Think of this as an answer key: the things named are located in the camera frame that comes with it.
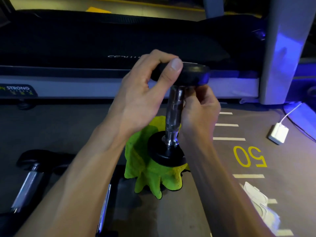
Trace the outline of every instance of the yellow-green microfiber towel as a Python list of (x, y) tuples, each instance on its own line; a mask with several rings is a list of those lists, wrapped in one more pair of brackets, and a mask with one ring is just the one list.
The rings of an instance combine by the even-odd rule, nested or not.
[(167, 189), (176, 191), (182, 187), (181, 172), (188, 170), (188, 164), (179, 167), (166, 167), (153, 161), (147, 153), (147, 142), (152, 134), (164, 131), (166, 117), (155, 117), (148, 126), (132, 135), (125, 147), (125, 178), (137, 177), (135, 192), (139, 193), (148, 185), (157, 199), (162, 198), (160, 183)]

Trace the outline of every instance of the number 50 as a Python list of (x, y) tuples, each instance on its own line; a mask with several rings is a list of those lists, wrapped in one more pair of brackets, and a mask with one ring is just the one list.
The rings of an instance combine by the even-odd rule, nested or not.
[[(247, 164), (243, 164), (243, 163), (241, 162), (241, 160), (239, 159), (238, 154), (237, 154), (237, 149), (241, 149), (241, 150), (243, 151), (243, 153), (245, 154), (246, 159), (247, 159)], [(252, 152), (251, 152), (252, 149), (255, 149), (255, 150), (258, 151), (258, 152), (261, 152), (261, 151), (260, 151), (257, 147), (254, 147), (254, 146), (250, 146), (250, 147), (248, 148), (249, 155), (250, 155), (253, 159), (261, 160), (261, 161), (262, 161), (262, 164), (256, 164), (256, 167), (267, 167), (267, 164), (266, 164), (266, 162), (265, 162), (265, 159), (264, 159), (263, 155), (261, 155), (260, 157), (255, 157), (255, 156), (252, 154)], [(241, 147), (241, 146), (235, 146), (235, 147), (234, 147), (234, 155), (235, 155), (235, 157), (236, 157), (236, 160), (238, 161), (238, 163), (239, 163), (241, 166), (243, 166), (243, 167), (250, 167), (250, 166), (251, 166), (251, 161), (250, 161), (249, 155), (248, 155), (248, 153), (245, 151), (245, 149), (244, 149), (243, 147)]]

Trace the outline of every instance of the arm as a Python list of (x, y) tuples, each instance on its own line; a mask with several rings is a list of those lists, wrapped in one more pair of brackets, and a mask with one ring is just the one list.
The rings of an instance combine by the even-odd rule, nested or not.
[[(149, 89), (151, 72), (161, 62), (169, 63)], [(123, 78), (105, 120), (16, 236), (95, 236), (107, 188), (126, 141), (155, 117), (182, 66), (177, 56), (158, 50), (140, 57)]]
[(190, 166), (212, 235), (273, 237), (213, 147), (220, 108), (210, 87), (197, 87), (186, 98), (179, 132), (179, 145)]

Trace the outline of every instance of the hand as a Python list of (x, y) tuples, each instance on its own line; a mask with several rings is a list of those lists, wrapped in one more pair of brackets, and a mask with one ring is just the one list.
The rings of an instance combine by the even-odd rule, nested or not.
[(189, 89), (186, 96), (178, 136), (184, 154), (192, 142), (213, 140), (214, 127), (221, 110), (221, 105), (208, 85)]
[[(148, 81), (159, 63), (168, 63), (158, 82), (149, 89)], [(183, 67), (175, 55), (159, 50), (142, 55), (132, 70), (123, 78), (105, 122), (117, 125), (127, 138), (147, 126), (156, 116), (168, 89), (177, 80)]]

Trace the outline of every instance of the treadmill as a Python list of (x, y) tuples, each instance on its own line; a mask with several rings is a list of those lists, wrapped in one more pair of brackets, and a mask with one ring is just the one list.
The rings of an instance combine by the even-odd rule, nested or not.
[[(285, 2), (293, 4), (272, 0), (268, 20), (224, 16), (223, 0), (203, 1), (207, 19), (195, 22), (77, 11), (16, 11), (9, 0), (0, 0), (0, 98), (112, 99), (138, 58), (159, 49), (209, 66), (209, 85), (217, 98), (284, 103), (314, 19), (316, 0), (300, 0), (301, 6), (296, 1), (297, 12), (280, 12)], [(295, 22), (286, 25), (293, 18)], [(296, 45), (286, 43), (287, 39)]]

